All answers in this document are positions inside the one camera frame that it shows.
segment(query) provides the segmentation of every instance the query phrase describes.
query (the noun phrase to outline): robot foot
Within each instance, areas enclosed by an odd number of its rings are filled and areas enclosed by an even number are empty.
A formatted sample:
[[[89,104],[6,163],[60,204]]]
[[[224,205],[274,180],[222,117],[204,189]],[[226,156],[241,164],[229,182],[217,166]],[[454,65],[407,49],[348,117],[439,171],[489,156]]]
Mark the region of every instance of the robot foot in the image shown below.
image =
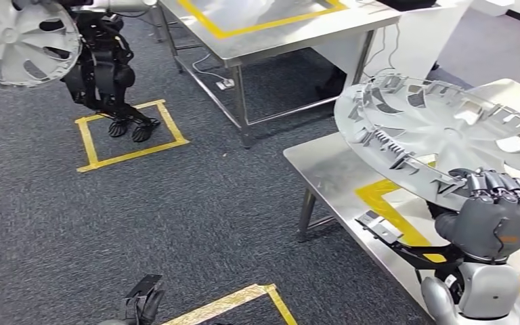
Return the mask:
[[[150,122],[140,123],[136,127],[135,131],[133,131],[133,141],[134,142],[144,142],[144,141],[150,139],[152,132],[159,125],[160,125],[160,121],[155,118],[151,118]]]
[[[121,137],[129,130],[131,120],[117,118],[108,127],[108,134],[111,137]]]

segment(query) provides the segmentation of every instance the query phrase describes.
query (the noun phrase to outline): electrical wire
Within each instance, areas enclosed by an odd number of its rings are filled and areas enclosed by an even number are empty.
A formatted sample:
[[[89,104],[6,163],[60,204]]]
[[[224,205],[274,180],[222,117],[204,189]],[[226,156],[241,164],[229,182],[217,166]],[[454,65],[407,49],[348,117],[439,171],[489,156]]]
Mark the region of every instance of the electrical wire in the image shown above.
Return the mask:
[[[503,251],[503,248],[505,247],[505,244],[503,243],[503,240],[501,240],[501,237],[499,237],[499,235],[498,235],[499,228],[502,227],[502,225],[503,225],[503,221],[504,221],[504,220],[505,220],[505,219],[501,219],[501,221],[499,221],[499,223],[497,224],[497,226],[496,226],[495,229],[494,229],[494,236],[495,236],[495,238],[497,239],[497,241],[499,241],[499,243],[500,243],[500,245],[501,245],[501,246],[499,247],[499,250],[497,251],[498,254],[500,254],[501,251]]]
[[[140,325],[140,317],[138,316],[138,302],[140,301],[140,298],[136,298],[135,301],[135,319],[136,319],[136,325]]]
[[[396,35],[396,37],[395,37],[395,48],[393,49],[392,52],[390,52],[390,54],[389,54],[388,57],[387,57],[388,67],[378,70],[376,73],[374,73],[374,74],[372,75],[372,77],[374,77],[374,76],[378,75],[380,72],[383,72],[383,71],[386,71],[386,70],[396,70],[395,67],[394,67],[394,65],[393,65],[393,61],[392,61],[392,59],[393,59],[393,55],[395,54],[395,52],[397,52],[398,49],[399,49],[399,37],[402,35],[402,30],[399,29],[399,23],[397,23],[397,24],[395,25],[395,29],[397,30],[397,35]],[[366,67],[368,64],[371,63],[372,59],[373,59],[375,56],[377,56],[379,53],[381,53],[382,51],[385,50],[385,48],[386,48],[386,43],[385,43],[386,35],[385,35],[385,34],[386,34],[386,32],[385,32],[385,27],[384,27],[384,29],[383,29],[383,38],[382,38],[382,42],[383,42],[383,44],[382,44],[382,49],[381,49],[380,51],[376,52],[376,53],[375,53],[375,54],[370,58],[370,60],[368,61],[368,63],[366,63],[365,67]],[[366,77],[368,77],[368,78],[372,78],[372,77],[368,76],[368,74],[366,74],[365,72],[364,72],[364,75],[366,75]]]
[[[371,6],[373,6],[373,7],[379,7],[379,6],[381,6],[381,5],[377,4],[377,3],[376,3],[377,1],[375,1],[375,0],[372,0],[372,1],[370,1],[370,2],[364,2],[364,0],[355,0],[355,2],[357,2],[357,3],[361,3],[361,4],[362,4],[362,5],[359,6],[358,8],[366,7],[367,5],[371,5]]]
[[[420,282],[420,284],[421,284],[421,282],[423,282],[423,280],[421,277],[420,270],[418,270],[418,269],[416,269],[416,277],[418,278],[418,282]]]
[[[127,42],[126,38],[124,38],[117,30],[109,27],[102,19],[99,19],[97,23],[102,26],[106,31],[112,34],[112,36],[117,36],[119,38],[119,41],[124,45],[124,49],[130,53],[132,53],[131,46],[129,42]]]
[[[153,23],[151,23],[151,22],[147,22],[146,20],[144,20],[144,19],[142,19],[142,18],[136,18],[136,19],[138,19],[138,20],[140,20],[141,22],[143,22],[143,23],[145,23],[145,24],[147,24],[147,25],[150,25],[150,26],[152,26],[152,27],[160,28],[159,25],[157,25],[157,24],[153,24]]]
[[[370,12],[368,15],[377,14],[379,12],[385,12],[385,11],[388,11],[390,9],[391,9],[390,7],[383,8],[383,9],[380,9],[380,10],[376,10],[375,12]]]
[[[114,14],[117,15],[117,16],[126,17],[126,18],[139,18],[139,17],[142,17],[142,16],[148,14],[148,12],[151,9],[152,9],[152,7],[148,8],[147,10],[143,11],[142,13],[140,13],[138,15],[125,15],[125,14],[118,14],[118,13],[114,13]]]
[[[371,62],[371,61],[372,61],[372,60],[373,60],[373,59],[374,59],[378,54],[380,54],[380,53],[382,53],[383,51],[385,51],[385,49],[386,49],[386,43],[385,43],[386,32],[385,32],[385,27],[382,28],[382,34],[383,34],[383,35],[382,35],[382,48],[381,48],[379,51],[377,51],[376,53],[374,53],[374,55],[372,55],[372,56],[370,57],[370,59],[368,60],[368,62],[366,62],[366,65],[364,66],[364,68],[367,67],[367,66],[370,64],[370,62]]]
[[[212,72],[204,72],[204,71],[201,71],[200,69],[198,69],[198,68],[196,67],[197,64],[202,63],[202,62],[208,60],[209,57],[211,57],[211,54],[208,54],[207,56],[203,57],[202,59],[196,61],[195,63],[192,64],[192,68],[194,68],[194,70],[195,70],[196,72],[198,72],[198,73],[201,73],[201,74],[207,74],[207,75],[210,75],[210,76],[214,76],[214,77],[220,78],[220,79],[222,79],[223,81],[228,81],[228,79],[227,79],[227,78],[224,78],[223,76],[220,76],[220,75],[215,74],[215,73],[212,73]]]

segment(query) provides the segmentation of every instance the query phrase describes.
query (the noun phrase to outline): yellow tape square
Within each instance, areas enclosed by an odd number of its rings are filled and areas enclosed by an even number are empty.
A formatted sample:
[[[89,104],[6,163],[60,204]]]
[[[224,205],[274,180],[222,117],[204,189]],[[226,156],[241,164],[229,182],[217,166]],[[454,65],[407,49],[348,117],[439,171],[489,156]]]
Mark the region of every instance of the yellow tape square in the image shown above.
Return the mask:
[[[286,325],[298,325],[290,310],[287,308],[282,298],[278,294],[275,284],[269,284],[267,286],[253,284],[251,286],[247,286],[242,290],[222,297],[216,301],[213,301],[212,303],[209,303],[208,305],[204,305],[193,311],[185,313],[184,315],[179,316],[173,320],[169,320],[168,322],[165,322],[161,325],[198,325],[206,322],[207,320],[211,320],[212,318],[219,316],[231,309],[244,305],[249,301],[262,297],[263,295],[270,296],[270,299],[280,312],[280,315],[286,322]]]
[[[81,131],[81,136],[83,137],[83,144],[85,146],[85,151],[87,153],[87,157],[89,159],[89,164],[87,166],[81,167],[77,169],[77,171],[84,173],[86,171],[92,171],[93,169],[99,169],[101,167],[105,167],[108,165],[121,163],[126,160],[130,160],[133,158],[138,158],[142,156],[146,156],[148,154],[153,154],[155,152],[163,151],[166,149],[182,146],[184,144],[190,143],[187,139],[185,139],[182,136],[182,133],[174,123],[174,120],[172,119],[172,116],[170,115],[169,111],[165,107],[165,101],[164,100],[155,100],[153,102],[148,102],[145,104],[140,104],[135,106],[138,110],[141,110],[142,108],[147,108],[151,106],[156,106],[158,108],[158,112],[162,116],[162,119],[165,122],[165,125],[167,126],[168,130],[171,132],[172,136],[174,137],[175,141],[167,144],[161,144],[159,146],[139,150],[137,152],[131,152],[129,154],[124,154],[122,156],[117,156],[114,158],[109,158],[106,160],[98,160],[98,155],[95,149],[95,145],[93,142],[93,137],[91,135],[91,131],[89,130],[88,122],[98,120],[100,118],[105,118],[101,115],[91,115],[86,117],[81,117],[75,121],[75,123],[79,126],[79,130]]]
[[[218,39],[224,39],[227,37],[233,37],[236,35],[241,35],[245,33],[255,32],[258,30],[263,30],[266,28],[282,26],[286,24],[291,24],[293,22],[299,22],[302,20],[315,18],[318,16],[323,16],[326,14],[331,14],[332,12],[339,12],[341,10],[347,9],[347,7],[340,2],[340,0],[326,0],[332,7],[330,9],[325,9],[320,12],[312,12],[310,14],[304,14],[295,17],[289,17],[280,20],[274,20],[272,22],[266,22],[263,24],[258,24],[250,27],[239,28],[235,30],[222,30],[218,27],[212,20],[210,20],[205,14],[203,14],[193,3],[192,0],[178,0],[178,3],[184,7],[184,9],[192,14],[212,35],[214,35]]]

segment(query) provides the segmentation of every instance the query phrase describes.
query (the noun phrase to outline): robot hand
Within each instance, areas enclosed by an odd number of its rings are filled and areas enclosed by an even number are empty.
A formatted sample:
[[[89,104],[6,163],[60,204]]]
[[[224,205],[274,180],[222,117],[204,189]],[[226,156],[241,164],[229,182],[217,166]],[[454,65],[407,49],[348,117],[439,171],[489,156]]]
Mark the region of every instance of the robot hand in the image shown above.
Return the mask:
[[[466,254],[504,260],[520,249],[520,179],[491,170],[450,171],[467,180],[471,197],[457,213],[429,204],[437,233]]]
[[[158,313],[158,305],[164,292],[157,290],[162,276],[146,275],[123,299],[121,320],[106,320],[99,325],[151,325]]]

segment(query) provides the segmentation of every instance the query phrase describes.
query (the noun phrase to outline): table top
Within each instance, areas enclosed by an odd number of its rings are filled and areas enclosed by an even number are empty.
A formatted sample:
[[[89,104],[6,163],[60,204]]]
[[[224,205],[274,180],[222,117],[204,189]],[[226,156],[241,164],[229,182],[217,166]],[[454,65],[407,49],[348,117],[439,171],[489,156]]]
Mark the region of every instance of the table top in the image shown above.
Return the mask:
[[[159,0],[228,67],[395,24],[373,0]]]
[[[473,92],[520,109],[520,84],[514,81],[496,81]],[[445,245],[447,242],[435,232],[425,202],[383,179],[350,149],[340,133],[288,148],[284,156],[354,240],[425,307],[413,267],[355,220],[371,208],[396,225],[408,244]],[[510,257],[509,263],[520,272],[520,251]]]

